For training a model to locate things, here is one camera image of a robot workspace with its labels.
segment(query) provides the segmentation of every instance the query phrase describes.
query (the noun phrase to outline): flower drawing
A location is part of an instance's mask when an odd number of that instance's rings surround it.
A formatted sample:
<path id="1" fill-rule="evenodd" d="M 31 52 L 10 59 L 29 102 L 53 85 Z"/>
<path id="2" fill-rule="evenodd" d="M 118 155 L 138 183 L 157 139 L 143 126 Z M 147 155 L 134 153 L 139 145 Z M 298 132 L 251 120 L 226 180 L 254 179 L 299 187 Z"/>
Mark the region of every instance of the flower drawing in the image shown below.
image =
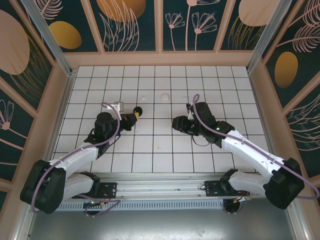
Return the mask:
<path id="1" fill-rule="evenodd" d="M 170 13 L 167 13 L 165 15 L 165 20 L 168 23 L 168 26 L 170 28 L 172 46 L 173 46 L 173 50 L 175 51 L 176 48 L 175 48 L 175 44 L 174 44 L 172 29 L 183 27 L 184 25 L 186 25 L 186 23 L 185 23 L 185 21 L 183 21 L 183 17 L 181 16 L 181 13 L 179 13 L 179 14 L 174 13 L 174 14 L 172 14 L 172 16 Z"/>
<path id="2" fill-rule="evenodd" d="M 199 34 L 210 33 L 217 30 L 215 14 L 203 13 L 199 18 L 199 12 L 192 14 L 192 24 L 195 32 L 194 50 L 197 50 L 197 39 Z"/>

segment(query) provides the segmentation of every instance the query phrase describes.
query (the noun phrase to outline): pink cable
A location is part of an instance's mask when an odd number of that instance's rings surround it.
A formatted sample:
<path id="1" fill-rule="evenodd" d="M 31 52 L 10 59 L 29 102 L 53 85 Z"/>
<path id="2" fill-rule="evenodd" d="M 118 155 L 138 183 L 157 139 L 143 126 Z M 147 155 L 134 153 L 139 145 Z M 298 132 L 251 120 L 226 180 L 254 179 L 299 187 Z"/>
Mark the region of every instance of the pink cable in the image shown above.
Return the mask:
<path id="1" fill-rule="evenodd" d="M 108 142 L 110 142 L 110 140 L 112 140 L 115 136 L 117 136 L 118 132 L 119 132 L 119 129 L 120 129 L 120 119 L 119 119 L 119 116 L 118 116 L 118 113 L 116 111 L 116 109 L 111 106 L 110 104 L 106 103 L 106 102 L 102 102 L 101 105 L 106 108 L 106 106 L 110 107 L 113 112 L 115 113 L 115 116 L 116 116 L 116 121 L 117 121 L 117 125 L 116 125 L 116 130 L 114 132 L 114 134 L 112 135 L 112 137 L 110 137 L 108 140 L 105 140 L 103 142 L 100 142 L 100 143 L 97 143 L 97 144 L 93 144 L 93 145 L 88 145 L 88 146 L 85 146 L 85 147 L 82 147 L 82 148 L 77 148 L 75 149 L 74 151 L 68 153 L 66 156 L 62 157 L 59 161 L 57 161 L 55 164 L 53 164 L 52 166 L 50 166 L 45 172 L 44 174 L 42 175 L 42 177 L 40 178 L 38 184 L 36 185 L 35 187 L 35 190 L 34 190 L 34 194 L 32 196 L 32 200 L 31 200 L 31 210 L 33 213 L 38 213 L 40 211 L 37 211 L 35 209 L 35 202 L 36 202 L 36 197 L 37 197 L 37 194 L 39 192 L 39 189 L 40 189 L 40 186 L 43 182 L 43 180 L 46 178 L 46 176 L 50 173 L 50 171 L 52 169 L 54 169 L 57 165 L 59 164 L 62 164 L 67 158 L 71 157 L 72 155 L 80 152 L 80 151 L 83 151 L 83 150 L 86 150 L 86 149 L 89 149 L 89 148 L 92 148 L 92 147 L 99 147 L 101 145 L 104 145 L 104 144 L 107 144 Z"/>
<path id="2" fill-rule="evenodd" d="M 296 176 L 297 178 L 301 179 L 302 181 L 304 181 L 306 184 L 308 184 L 310 187 L 313 188 L 313 190 L 315 191 L 315 196 L 297 196 L 298 199 L 308 199 L 308 200 L 314 200 L 320 197 L 320 192 L 319 190 L 316 188 L 315 185 L 313 185 L 311 182 L 309 182 L 307 179 L 305 179 L 303 176 L 299 175 L 298 173 L 296 173 L 295 171 L 292 171 L 290 168 L 288 168 L 287 166 L 283 165 L 282 163 L 274 160 L 272 157 L 270 157 L 268 154 L 265 154 L 263 151 L 261 151 L 259 148 L 257 148 L 256 146 L 252 145 L 250 142 L 243 140 L 241 138 L 238 138 L 236 136 L 232 136 L 229 134 L 225 134 L 219 131 L 216 131 L 210 127 L 208 127 L 199 117 L 199 114 L 197 112 L 196 109 L 196 102 L 198 102 L 200 98 L 199 94 L 194 95 L 193 97 L 193 110 L 194 110 L 194 114 L 196 115 L 196 118 L 198 119 L 198 121 L 200 122 L 200 124 L 202 126 L 204 126 L 207 130 L 209 130 L 210 132 L 213 132 L 214 134 L 226 137 L 226 138 L 231 138 L 234 140 L 237 140 L 239 142 L 243 142 L 245 145 L 249 146 L 250 148 L 252 148 L 253 150 L 255 150 L 256 152 L 258 152 L 259 154 L 263 155 L 265 158 L 267 158 L 268 160 L 272 161 L 273 163 L 277 164 L 278 166 L 284 168 L 285 170 L 287 170 L 289 173 L 293 174 L 294 176 Z"/>

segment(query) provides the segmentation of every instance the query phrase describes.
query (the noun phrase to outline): white tiled floor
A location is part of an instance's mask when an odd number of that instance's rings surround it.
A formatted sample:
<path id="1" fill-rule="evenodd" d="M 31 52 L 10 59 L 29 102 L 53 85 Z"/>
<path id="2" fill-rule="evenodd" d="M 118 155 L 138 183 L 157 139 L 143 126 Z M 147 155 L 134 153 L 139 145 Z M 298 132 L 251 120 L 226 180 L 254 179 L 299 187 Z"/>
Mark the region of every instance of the white tiled floor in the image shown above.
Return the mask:
<path id="1" fill-rule="evenodd" d="M 169 101 L 161 95 L 168 94 Z M 93 173 L 223 173 L 231 168 L 255 170 L 234 154 L 207 145 L 171 128 L 172 119 L 187 116 L 195 94 L 208 103 L 217 120 L 226 120 L 246 138 L 267 150 L 258 109 L 243 66 L 80 66 L 53 157 L 82 144 L 103 110 L 102 101 L 122 101 L 124 112 L 135 106 L 143 115 L 132 131 L 79 171 Z"/>

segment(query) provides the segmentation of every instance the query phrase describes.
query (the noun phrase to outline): yellow circle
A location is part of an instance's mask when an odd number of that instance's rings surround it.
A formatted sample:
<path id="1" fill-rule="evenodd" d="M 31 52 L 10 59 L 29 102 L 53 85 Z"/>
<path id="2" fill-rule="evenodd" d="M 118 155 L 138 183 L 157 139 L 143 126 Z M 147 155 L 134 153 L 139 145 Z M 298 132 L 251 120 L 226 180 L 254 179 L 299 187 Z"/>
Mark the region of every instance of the yellow circle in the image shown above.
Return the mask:
<path id="1" fill-rule="evenodd" d="M 55 21 L 50 24 L 49 28 L 61 47 L 65 49 L 76 49 L 81 46 L 81 35 L 70 23 Z"/>
<path id="2" fill-rule="evenodd" d="M 136 18 L 139 18 L 146 9 L 146 0 L 96 0 L 101 11 L 110 19 L 117 22 L 129 22 L 125 7 L 133 11 Z"/>
<path id="3" fill-rule="evenodd" d="M 245 25 L 264 26 L 269 22 L 279 0 L 241 0 L 239 18 Z"/>
<path id="4" fill-rule="evenodd" d="M 21 74 L 29 63 L 28 35 L 10 14 L 0 10 L 0 69 L 11 75 Z"/>
<path id="5" fill-rule="evenodd" d="M 294 81 L 298 71 L 298 59 L 292 52 L 282 53 L 275 64 L 275 82 L 280 88 L 287 88 Z"/>

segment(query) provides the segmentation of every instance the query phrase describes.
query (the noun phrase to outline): small white object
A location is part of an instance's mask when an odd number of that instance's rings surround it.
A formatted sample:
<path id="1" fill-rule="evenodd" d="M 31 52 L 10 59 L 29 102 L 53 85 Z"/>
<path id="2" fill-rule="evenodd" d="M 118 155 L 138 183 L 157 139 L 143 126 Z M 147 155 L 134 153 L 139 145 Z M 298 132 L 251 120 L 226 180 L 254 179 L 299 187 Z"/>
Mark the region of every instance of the small white object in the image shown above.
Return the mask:
<path id="1" fill-rule="evenodd" d="M 162 101 L 164 101 L 164 102 L 166 102 L 166 101 L 169 101 L 170 100 L 170 97 L 169 97 L 169 95 L 168 94 L 162 94 L 161 95 L 161 100 Z"/>

